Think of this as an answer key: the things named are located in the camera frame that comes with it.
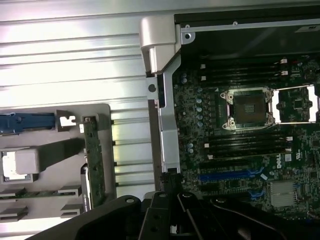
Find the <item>grey plastic parts rack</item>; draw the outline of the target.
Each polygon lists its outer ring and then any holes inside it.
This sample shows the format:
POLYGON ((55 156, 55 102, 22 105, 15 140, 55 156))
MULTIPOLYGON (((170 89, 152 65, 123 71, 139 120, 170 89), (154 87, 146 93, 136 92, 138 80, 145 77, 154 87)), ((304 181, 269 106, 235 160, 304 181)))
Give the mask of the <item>grey plastic parts rack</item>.
POLYGON ((13 113, 55 115, 55 128, 28 129, 20 134, 0 135, 0 194, 17 192, 77 192, 78 197, 40 197, 0 200, 0 223, 25 219, 67 218, 84 213, 81 167, 85 139, 79 125, 95 117, 102 149, 105 202, 116 197, 112 120, 105 103, 17 109, 13 113), (15 152, 16 171, 25 179, 5 181, 2 157, 15 152))

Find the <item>silver chipset heatsink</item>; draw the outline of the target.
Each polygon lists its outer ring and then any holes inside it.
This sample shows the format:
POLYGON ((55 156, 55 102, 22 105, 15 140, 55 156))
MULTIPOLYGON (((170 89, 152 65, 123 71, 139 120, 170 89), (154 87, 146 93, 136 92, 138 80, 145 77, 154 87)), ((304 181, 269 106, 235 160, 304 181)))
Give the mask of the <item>silver chipset heatsink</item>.
POLYGON ((272 181, 269 184, 270 204, 275 208, 295 206, 297 203, 293 181, 272 181))

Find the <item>CPU socket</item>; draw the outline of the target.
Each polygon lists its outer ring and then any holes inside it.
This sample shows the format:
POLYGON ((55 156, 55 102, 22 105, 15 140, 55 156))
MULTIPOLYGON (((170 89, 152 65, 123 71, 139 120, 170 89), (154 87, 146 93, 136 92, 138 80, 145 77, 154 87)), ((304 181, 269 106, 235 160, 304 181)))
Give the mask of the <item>CPU socket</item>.
POLYGON ((257 131, 276 123, 273 115, 274 90, 268 87, 234 88, 220 94, 225 100, 226 122, 224 130, 257 131))

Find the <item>black RAM slot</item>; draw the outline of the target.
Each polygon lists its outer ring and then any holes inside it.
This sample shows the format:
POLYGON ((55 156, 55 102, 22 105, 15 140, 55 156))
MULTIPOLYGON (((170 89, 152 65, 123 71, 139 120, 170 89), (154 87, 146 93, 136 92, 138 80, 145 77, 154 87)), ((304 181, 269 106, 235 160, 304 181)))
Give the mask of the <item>black RAM slot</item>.
POLYGON ((203 71, 200 73, 201 76, 287 76, 289 75, 288 70, 280 71, 203 71))
POLYGON ((242 155, 242 156, 227 156, 227 157, 214 157, 213 155, 208 154, 206 156, 207 160, 238 160, 238 159, 245 159, 245 158, 255 158, 255 157, 270 157, 270 156, 276 156, 280 154, 279 153, 269 153, 269 154, 255 154, 255 155, 242 155))
POLYGON ((244 84, 245 82, 273 82, 278 81, 280 79, 285 79, 287 76, 260 76, 260 77, 240 77, 240 78, 232 78, 232 77, 208 77, 202 76, 199 80, 201 83, 219 83, 219 84, 244 84))
POLYGON ((239 66, 214 66, 200 69, 200 71, 235 71, 235 70, 279 70, 286 68, 287 64, 272 64, 272 65, 239 65, 239 66))
POLYGON ((234 135, 221 135, 221 136, 211 136, 208 137, 208 141, 235 141, 235 140, 266 140, 266 139, 281 139, 287 140, 293 138, 292 136, 287 136, 284 134, 234 134, 234 135))
POLYGON ((201 65, 232 65, 232 64, 277 64, 288 63, 287 58, 237 58, 202 61, 201 65))
POLYGON ((291 152, 292 148, 291 147, 278 147, 278 148, 208 148, 205 149, 207 153, 213 154, 213 155, 224 155, 224 154, 273 154, 273 153, 286 153, 286 152, 291 152))
POLYGON ((213 147, 243 147, 243 146, 286 146, 290 145, 290 141, 231 141, 231 142, 209 142, 204 144, 204 148, 213 148, 213 147))

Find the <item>green Dell motherboard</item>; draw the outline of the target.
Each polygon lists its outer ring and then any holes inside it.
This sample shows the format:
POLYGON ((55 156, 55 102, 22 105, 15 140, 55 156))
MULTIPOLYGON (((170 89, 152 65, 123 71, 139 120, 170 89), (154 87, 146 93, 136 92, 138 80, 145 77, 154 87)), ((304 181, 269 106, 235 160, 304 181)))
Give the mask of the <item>green Dell motherboard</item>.
POLYGON ((200 194, 198 186, 219 184, 226 189, 246 188, 253 191, 265 190, 265 195, 250 201, 252 206, 273 213, 288 220, 320 221, 320 107, 316 123, 274 124, 260 130, 229 131, 222 128, 227 120, 226 102, 220 94, 230 89, 267 87, 272 90, 314 85, 315 94, 320 97, 320 53, 305 55, 270 56, 262 58, 286 58, 288 63, 247 63, 247 64, 191 64, 185 63, 173 75, 173 103, 177 124, 179 160, 186 190, 200 194), (216 78, 267 77, 271 75, 200 75, 200 69, 214 66, 258 66, 287 65, 281 69, 262 70, 223 70, 223 71, 289 71, 286 78, 269 82, 205 83, 202 76, 216 78), (282 134, 291 139, 249 139, 208 141, 211 136, 225 135, 266 135, 282 134), (290 145, 265 146, 222 146, 204 148, 211 142, 261 142, 286 141, 290 145), (210 154, 206 149, 244 149, 244 148, 292 148, 276 156, 262 156, 233 160, 207 160, 214 157, 233 157, 258 154, 210 154), (199 175, 233 171, 261 171, 255 177, 226 180, 200 181, 199 175), (296 205, 273 207, 270 199, 270 183, 273 181, 294 182, 296 205))

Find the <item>black expansion slot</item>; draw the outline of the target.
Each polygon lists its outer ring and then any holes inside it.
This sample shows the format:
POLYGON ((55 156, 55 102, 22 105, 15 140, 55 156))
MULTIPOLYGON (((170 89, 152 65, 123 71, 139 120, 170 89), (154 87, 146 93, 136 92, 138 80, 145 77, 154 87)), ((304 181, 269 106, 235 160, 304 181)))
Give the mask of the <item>black expansion slot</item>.
POLYGON ((198 189, 206 197, 234 198, 243 202, 254 201, 266 194, 264 189, 253 191, 247 188, 223 188, 218 183, 199 185, 198 189))

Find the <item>blue expansion slot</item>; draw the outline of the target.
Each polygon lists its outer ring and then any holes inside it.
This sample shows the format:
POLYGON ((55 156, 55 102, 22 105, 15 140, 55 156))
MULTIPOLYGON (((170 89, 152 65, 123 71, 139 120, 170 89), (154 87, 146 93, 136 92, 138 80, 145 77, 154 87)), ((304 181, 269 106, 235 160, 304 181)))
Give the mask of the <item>blue expansion slot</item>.
POLYGON ((222 181, 228 179, 242 179, 242 178, 253 178, 256 175, 261 174, 262 171, 228 171, 228 172, 216 172, 216 173, 208 173, 208 174, 200 174, 198 179, 202 182, 208 181, 222 181))

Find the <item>hard disk in blue caddy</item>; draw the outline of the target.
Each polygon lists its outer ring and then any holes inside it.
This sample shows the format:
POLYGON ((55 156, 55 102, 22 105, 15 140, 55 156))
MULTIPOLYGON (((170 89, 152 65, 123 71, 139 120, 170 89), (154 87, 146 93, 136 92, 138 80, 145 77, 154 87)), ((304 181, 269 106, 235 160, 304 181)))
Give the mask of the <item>hard disk in blue caddy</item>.
POLYGON ((16 135, 30 129, 52 129, 56 126, 54 113, 1 113, 0 135, 16 135))

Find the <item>silver CPU chip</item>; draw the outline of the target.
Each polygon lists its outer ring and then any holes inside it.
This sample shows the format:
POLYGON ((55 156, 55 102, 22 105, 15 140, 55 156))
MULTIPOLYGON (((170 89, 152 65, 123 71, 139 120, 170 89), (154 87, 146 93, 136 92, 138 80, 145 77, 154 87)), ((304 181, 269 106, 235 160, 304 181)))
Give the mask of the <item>silver CPU chip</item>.
POLYGON ((4 181, 25 180, 26 174, 18 174, 16 170, 16 152, 8 151, 2 156, 2 169, 4 181))

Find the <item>open black PC case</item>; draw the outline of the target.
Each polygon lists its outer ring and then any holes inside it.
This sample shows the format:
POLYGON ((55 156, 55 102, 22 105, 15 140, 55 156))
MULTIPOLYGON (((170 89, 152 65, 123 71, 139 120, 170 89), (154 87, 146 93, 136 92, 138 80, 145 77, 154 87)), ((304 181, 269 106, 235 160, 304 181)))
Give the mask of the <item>open black PC case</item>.
POLYGON ((157 76, 161 166, 182 174, 174 73, 207 60, 320 54, 320 4, 145 17, 140 36, 146 74, 157 76))

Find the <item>silver socket cover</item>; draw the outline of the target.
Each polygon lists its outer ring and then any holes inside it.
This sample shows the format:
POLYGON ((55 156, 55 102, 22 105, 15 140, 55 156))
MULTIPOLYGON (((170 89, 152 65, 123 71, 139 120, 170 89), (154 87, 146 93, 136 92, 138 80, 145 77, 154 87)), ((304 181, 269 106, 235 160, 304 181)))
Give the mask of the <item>silver socket cover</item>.
POLYGON ((273 91, 271 109, 278 125, 315 124, 320 97, 313 84, 280 88, 273 91))

